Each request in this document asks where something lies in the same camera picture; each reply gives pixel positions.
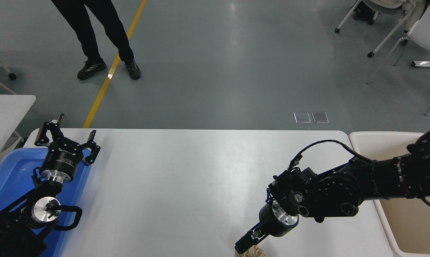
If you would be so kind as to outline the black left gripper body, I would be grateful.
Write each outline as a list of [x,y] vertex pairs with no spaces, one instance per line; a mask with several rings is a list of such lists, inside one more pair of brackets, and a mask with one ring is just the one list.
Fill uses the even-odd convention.
[[41,175],[50,171],[60,171],[66,175],[75,175],[78,165],[83,158],[79,143],[71,140],[54,141],[50,143],[48,153],[41,166]]

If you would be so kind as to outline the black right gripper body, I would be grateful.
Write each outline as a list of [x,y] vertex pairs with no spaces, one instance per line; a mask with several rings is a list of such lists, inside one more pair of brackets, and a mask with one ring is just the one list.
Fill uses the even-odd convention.
[[279,204],[267,203],[259,212],[260,231],[274,237],[282,237],[299,223],[298,215],[289,215]]

